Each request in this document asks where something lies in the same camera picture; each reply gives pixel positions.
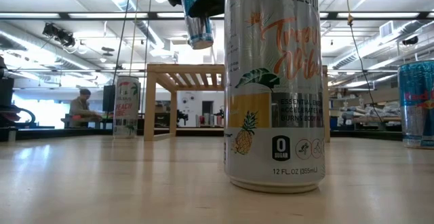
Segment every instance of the celsius can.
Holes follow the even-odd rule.
[[[194,50],[209,48],[214,43],[211,20],[209,18],[192,18],[189,11],[196,0],[181,0],[184,7],[185,23],[189,30],[189,45]]]
[[[326,174],[318,0],[226,0],[225,171],[300,193]]]
[[[120,76],[116,83],[113,136],[134,138],[137,135],[137,116],[140,82],[137,77]]]
[[[434,149],[434,61],[401,65],[398,82],[404,146]]]

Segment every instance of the wooden shelf frame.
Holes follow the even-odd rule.
[[[177,91],[224,91],[223,64],[148,64],[146,71],[145,141],[176,136]],[[171,93],[170,130],[167,136],[154,136],[157,83]]]

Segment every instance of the wooden table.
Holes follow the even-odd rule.
[[[332,138],[320,188],[275,195],[229,183],[222,140],[0,144],[0,223],[433,222],[434,151]]]

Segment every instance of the person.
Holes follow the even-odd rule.
[[[88,89],[80,89],[80,96],[71,101],[69,108],[69,115],[80,115],[82,117],[100,117],[95,111],[89,110],[89,100],[92,93]],[[74,122],[73,120],[69,124],[70,127],[87,127],[87,122]]]

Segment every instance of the ceiling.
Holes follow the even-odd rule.
[[[120,9],[114,4],[113,0],[1,0],[0,13],[8,12],[120,12]],[[353,12],[432,12],[434,2],[432,0],[349,0]],[[181,12],[180,6],[172,7],[167,0],[138,0],[138,10],[142,12]],[[319,0],[320,11],[323,12],[346,12],[347,0]],[[354,21],[353,32],[357,45],[362,46],[370,38],[379,35],[380,26],[387,23],[387,20],[357,20]],[[65,29],[73,33],[77,44],[74,48],[63,50],[62,47],[54,40],[48,39],[42,35],[45,23],[53,23],[60,29]],[[182,64],[202,64],[202,63],[224,63],[224,21],[213,20],[214,46],[206,50],[193,51],[186,44],[187,29],[183,20],[150,20],[149,26],[156,36],[164,42],[164,49],[168,52],[154,50],[149,43],[146,44],[146,37],[143,32],[136,29],[134,23],[125,22],[125,30],[122,30],[123,21],[74,21],[74,20],[0,20],[0,31],[2,26],[12,26],[11,30],[20,30],[23,33],[32,35],[40,40],[27,39],[28,42],[37,46],[45,45],[48,42],[49,47],[56,50],[56,55],[67,55],[70,52],[70,59],[77,59],[80,64],[88,66],[91,69],[113,69],[117,60],[117,51],[121,44],[119,53],[119,64],[124,69],[145,69],[146,63],[173,63]],[[420,43],[416,47],[404,46],[396,41],[388,42],[376,49],[363,55],[364,62],[368,66],[389,60],[393,57],[408,53],[408,60],[416,59],[412,51],[422,46],[427,46],[429,50],[431,38],[434,35],[432,27],[428,26],[418,31]],[[346,21],[342,20],[323,20],[321,21],[321,51],[323,54],[324,64],[333,64],[337,58],[343,54],[354,50],[351,30]],[[113,48],[113,56],[103,56],[105,51],[101,48]],[[381,67],[393,68],[404,62],[403,59],[391,62],[387,66]],[[360,69],[360,63],[354,62],[351,65],[343,66],[341,69]],[[390,73],[377,74],[377,77],[384,77]],[[331,75],[330,79],[339,81],[345,79],[350,82],[356,78],[357,74],[337,73]]]

